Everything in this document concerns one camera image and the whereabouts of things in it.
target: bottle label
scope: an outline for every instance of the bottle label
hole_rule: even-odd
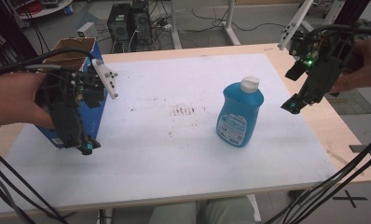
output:
[[[229,114],[218,120],[217,131],[223,139],[239,146],[246,134],[246,127],[247,120],[244,117]]]

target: computer tower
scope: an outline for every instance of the computer tower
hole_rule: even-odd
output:
[[[136,51],[137,38],[130,12],[131,4],[113,4],[107,19],[107,27],[113,40],[112,51],[116,53]]]
[[[151,22],[148,16],[148,4],[145,1],[134,1],[131,6],[131,15],[135,29],[137,29],[138,47],[146,47],[153,44]]]

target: floor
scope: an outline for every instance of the floor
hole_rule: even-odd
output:
[[[152,18],[163,17],[172,13],[170,2],[159,1],[156,9],[151,13]],[[64,15],[61,11],[48,15],[44,18],[33,20],[43,34],[47,45],[52,48],[55,43],[66,37],[77,36],[76,30],[85,22],[93,21],[100,32],[98,43],[102,54],[110,53],[112,49],[111,39],[107,39],[109,34],[105,31],[107,26],[105,20],[108,17],[110,6],[113,2],[108,1],[74,1],[73,15]],[[150,10],[155,5],[155,1],[150,1]],[[298,5],[271,5],[271,6],[243,6],[235,7],[233,29],[242,45],[277,43],[281,35],[281,26],[287,25],[298,10]],[[195,15],[205,18],[221,19],[226,12],[225,7],[215,8],[195,8],[176,10],[178,15],[178,28],[181,30],[180,39],[184,49],[206,48],[230,45],[226,35],[219,28],[197,32],[205,28],[212,27],[213,20],[197,18]],[[312,25],[317,25],[322,21],[324,8],[314,8],[307,16],[307,20]],[[40,47],[36,33],[32,28],[23,29],[25,35],[30,39],[36,51],[40,53],[47,50]],[[160,45],[155,45],[152,50],[160,48],[173,49],[170,32],[163,32],[160,36]],[[364,88],[359,90],[365,100],[371,104],[371,89]],[[371,114],[341,115],[354,134],[362,144],[371,141]],[[288,192],[271,192],[255,195],[262,221],[267,221],[278,214],[291,199]],[[347,197],[342,200],[330,199],[322,205],[316,212],[303,221],[306,224],[326,223],[369,223],[371,224],[371,183],[348,185],[340,191],[337,197]],[[113,223],[134,223],[145,224],[148,222],[153,207],[131,207],[115,209]],[[70,223],[96,223],[97,211],[79,212],[69,217]],[[37,223],[55,223],[46,217],[37,217]],[[20,223],[14,218],[0,220],[0,223]]]

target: dish soap bottle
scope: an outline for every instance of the dish soap bottle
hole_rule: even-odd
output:
[[[258,89],[258,77],[246,77],[227,86],[225,102],[217,120],[217,134],[234,147],[244,147],[252,137],[259,107],[264,96]]]

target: blue box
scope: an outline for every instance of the blue box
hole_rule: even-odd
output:
[[[102,60],[102,54],[99,50],[95,38],[78,37],[61,39],[53,49],[62,48],[83,49],[84,51],[90,52],[96,59]],[[92,66],[90,59],[84,54],[78,52],[68,52],[56,55],[44,60],[44,63],[58,64],[63,67],[72,68],[74,70],[79,70],[82,72],[87,72],[88,66]],[[96,139],[99,131],[106,97],[107,91],[104,89],[104,100],[100,101],[100,106],[89,108],[84,102],[81,102],[81,104],[77,108],[77,112],[79,113],[84,126],[85,134],[90,135],[93,139]],[[41,127],[37,128],[55,147],[64,147],[61,138],[58,136],[58,133],[55,130],[49,130]]]

